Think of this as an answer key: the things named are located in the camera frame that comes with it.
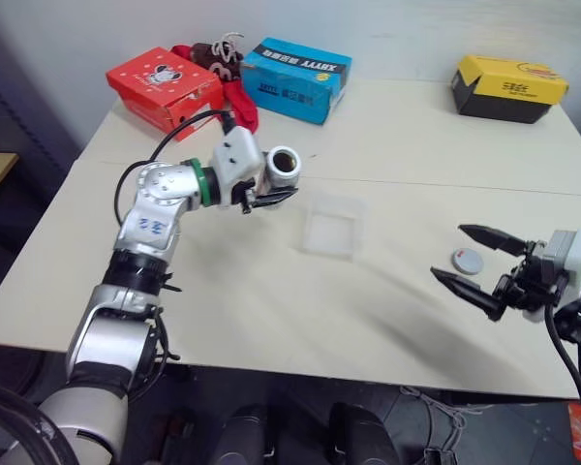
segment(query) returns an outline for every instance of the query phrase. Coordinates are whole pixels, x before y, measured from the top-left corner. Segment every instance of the silver robot arm segment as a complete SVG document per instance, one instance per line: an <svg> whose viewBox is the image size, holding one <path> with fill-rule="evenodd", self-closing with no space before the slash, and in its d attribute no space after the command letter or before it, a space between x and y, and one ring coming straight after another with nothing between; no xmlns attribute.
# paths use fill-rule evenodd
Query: silver robot arm segment
<svg viewBox="0 0 581 465"><path fill-rule="evenodd" d="M276 153L282 153L277 164L267 161L250 131L236 126L215 148L209 167L197 159L153 162L139 173L134 205L67 353L69 381L40 407L63 430L81 464L120 458L128 398L150 381L157 345L167 338L159 326L159 294L162 288L176 290L166 282L181 216L215 204L240 203L249 213L287 199L297 191L300 160L287 147L276 147ZM281 181L278 171L292 175ZM30 461L16 445L0 463Z"/></svg>

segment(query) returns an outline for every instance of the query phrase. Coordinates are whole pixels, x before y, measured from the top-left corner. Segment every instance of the white cylinder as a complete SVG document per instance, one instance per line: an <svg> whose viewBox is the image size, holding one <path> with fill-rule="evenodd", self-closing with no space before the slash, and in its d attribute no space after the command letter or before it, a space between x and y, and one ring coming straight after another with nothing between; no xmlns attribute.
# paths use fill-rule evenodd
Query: white cylinder
<svg viewBox="0 0 581 465"><path fill-rule="evenodd" d="M301 173L301 159L290 147L279 145L267 153L266 174L272 188L294 187Z"/></svg>

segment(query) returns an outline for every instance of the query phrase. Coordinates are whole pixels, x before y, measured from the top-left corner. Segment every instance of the robotic arm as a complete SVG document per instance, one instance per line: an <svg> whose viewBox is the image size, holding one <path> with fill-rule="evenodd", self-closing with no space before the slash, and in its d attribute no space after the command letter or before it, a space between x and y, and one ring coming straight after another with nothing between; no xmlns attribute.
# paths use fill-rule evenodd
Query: robotic arm
<svg viewBox="0 0 581 465"><path fill-rule="evenodd" d="M558 355L566 364L581 397L581 230L555 231L549 240L524 241L506 232L478 225L459 227L473 240L503 250L523 262L485 293L478 284L454 273L431 268L453 293L498 321L507 307L523 310L533 322L544 320ZM560 339L577 344L578 367Z"/></svg>
<svg viewBox="0 0 581 465"><path fill-rule="evenodd" d="M108 464L120 457L129 401L152 386L168 357L178 358L169 353L159 294L163 288L180 291L167 285L167 271L183 213L216 204L240 203L244 213L274 205L297 191L300 170L292 149L280 146L263 154L250 131L238 126L228 129L209 167L198 159L143 167L106 274L67 353L69 381L40 407L79 463ZM157 357L162 360L156 372ZM31 459L21 444L0 460L23 463Z"/></svg>

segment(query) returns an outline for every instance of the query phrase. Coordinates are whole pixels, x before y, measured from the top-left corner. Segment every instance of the cartoon character print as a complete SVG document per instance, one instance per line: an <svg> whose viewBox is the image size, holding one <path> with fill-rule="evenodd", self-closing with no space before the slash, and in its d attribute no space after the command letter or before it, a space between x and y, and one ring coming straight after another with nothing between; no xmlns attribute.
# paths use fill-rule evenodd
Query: cartoon character print
<svg viewBox="0 0 581 465"><path fill-rule="evenodd" d="M183 74L179 71L174 71L171 66L158 65L155 68L155 73L151 73L146 78L151 84L159 85L164 82L180 79Z"/></svg>

